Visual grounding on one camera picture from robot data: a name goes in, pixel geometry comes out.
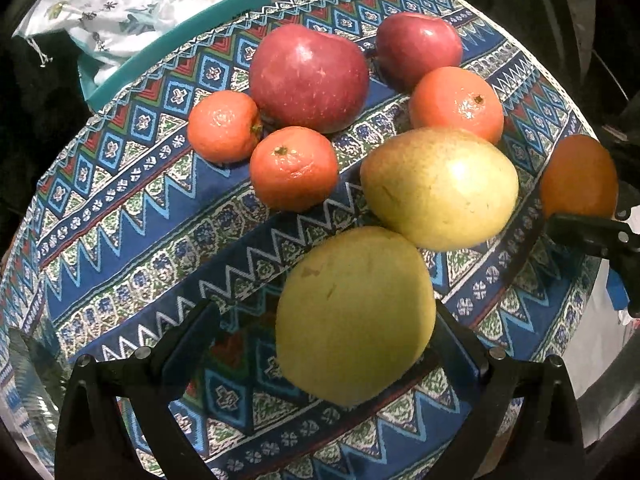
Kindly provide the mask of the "large orange front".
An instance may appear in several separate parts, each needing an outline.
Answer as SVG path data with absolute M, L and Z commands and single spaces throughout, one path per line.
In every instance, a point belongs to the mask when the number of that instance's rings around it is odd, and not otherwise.
M 612 219 L 618 199 L 617 171 L 608 150 L 584 134 L 555 145 L 539 183 L 544 218 L 552 214 Z

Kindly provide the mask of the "large orange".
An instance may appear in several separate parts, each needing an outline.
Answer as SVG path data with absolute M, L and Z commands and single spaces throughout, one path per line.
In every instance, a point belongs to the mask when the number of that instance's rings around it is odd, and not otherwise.
M 426 74 L 409 100 L 413 128 L 457 128 L 497 144 L 503 133 L 503 108 L 495 90 L 481 76 L 445 66 Z
M 544 218 L 552 214 L 612 219 L 618 199 L 617 171 L 608 150 L 584 134 L 555 145 L 539 183 Z

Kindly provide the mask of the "yellow pear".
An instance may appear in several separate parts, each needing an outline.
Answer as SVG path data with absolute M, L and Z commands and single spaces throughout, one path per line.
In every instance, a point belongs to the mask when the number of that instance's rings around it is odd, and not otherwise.
M 387 229 L 432 252 L 486 242 L 510 220 L 518 173 L 494 144 L 460 129 L 393 136 L 363 159 L 360 183 Z
M 436 304 L 420 252 L 362 226 L 330 237 L 294 266 L 276 315 L 282 376 L 341 406 L 377 396 L 422 356 Z

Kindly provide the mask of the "red apple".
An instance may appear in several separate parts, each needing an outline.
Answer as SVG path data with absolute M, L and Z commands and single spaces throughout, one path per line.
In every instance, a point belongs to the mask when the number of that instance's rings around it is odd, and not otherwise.
M 349 127 L 362 111 L 369 67 L 352 41 L 286 24 L 257 47 L 248 85 L 262 114 L 275 125 L 332 134 Z
M 459 66 L 463 46 L 454 26 L 442 18 L 400 12 L 378 26 L 375 53 L 383 74 L 402 90 L 412 90 L 436 68 Z

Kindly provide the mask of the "small tangerine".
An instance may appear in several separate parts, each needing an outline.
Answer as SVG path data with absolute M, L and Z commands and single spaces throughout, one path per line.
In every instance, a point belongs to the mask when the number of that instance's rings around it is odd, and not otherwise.
M 316 130 L 273 131 L 250 156 L 250 182 L 270 209 L 302 212 L 326 200 L 340 180 L 331 141 Z
M 186 133 L 201 158 L 216 165 L 235 164 L 249 158 L 262 140 L 262 118 L 247 94 L 217 91 L 192 108 Z

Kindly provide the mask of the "dark glass fruit plate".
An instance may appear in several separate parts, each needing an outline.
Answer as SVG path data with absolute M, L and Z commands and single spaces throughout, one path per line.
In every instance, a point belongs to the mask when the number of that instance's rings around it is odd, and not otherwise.
M 70 369 L 58 344 L 44 344 L 15 327 L 9 328 L 9 341 L 17 393 L 35 434 L 43 443 L 55 445 Z

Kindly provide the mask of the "patterned blue tablecloth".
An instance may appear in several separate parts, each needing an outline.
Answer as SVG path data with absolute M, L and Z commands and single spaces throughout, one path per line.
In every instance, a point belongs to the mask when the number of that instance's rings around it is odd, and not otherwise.
M 154 64 L 91 117 L 38 183 L 1 279 L 3 421 L 36 471 L 54 447 L 17 393 L 9 328 L 82 354 L 125 359 L 152 346 L 205 298 L 228 344 L 204 356 L 170 411 L 221 479 L 422 479 L 470 412 L 424 356 L 393 388 L 338 408 L 286 382 L 271 311 L 285 275 L 326 238 L 369 222 L 361 159 L 408 127 L 407 99 L 373 75 L 360 117 L 333 140 L 341 181 L 323 204 L 277 214 L 245 166 L 220 168 L 186 140 L 195 104 L 243 91 L 259 41 L 284 24 L 371 49 L 395 13 L 438 15 L 461 36 L 463 64 L 504 108 L 501 149 L 518 172 L 514 215 L 498 236 L 424 252 L 436 296 L 488 346 L 540 361 L 565 351 L 599 263 L 552 245 L 537 184 L 556 142 L 591 129 L 559 83 L 503 28 L 462 0 L 281 0 L 203 32 Z

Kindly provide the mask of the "white rice bag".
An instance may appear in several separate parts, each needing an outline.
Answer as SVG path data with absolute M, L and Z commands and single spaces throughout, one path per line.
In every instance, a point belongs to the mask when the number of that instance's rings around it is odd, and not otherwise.
M 95 60 L 119 66 L 162 36 L 160 0 L 37 0 L 14 35 L 35 47 L 38 36 L 66 32 Z

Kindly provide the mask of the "teal storage box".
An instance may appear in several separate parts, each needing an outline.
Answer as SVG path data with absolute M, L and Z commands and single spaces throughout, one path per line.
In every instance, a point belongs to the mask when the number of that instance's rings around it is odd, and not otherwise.
M 222 0 L 220 3 L 215 3 L 151 42 L 115 70 L 103 84 L 94 82 L 94 76 L 99 69 L 98 61 L 90 58 L 88 54 L 82 54 L 78 58 L 78 75 L 87 106 L 96 112 L 110 102 L 117 92 L 173 50 L 203 32 L 208 32 L 220 25 L 227 25 L 239 16 L 259 10 L 270 2 L 271 0 Z

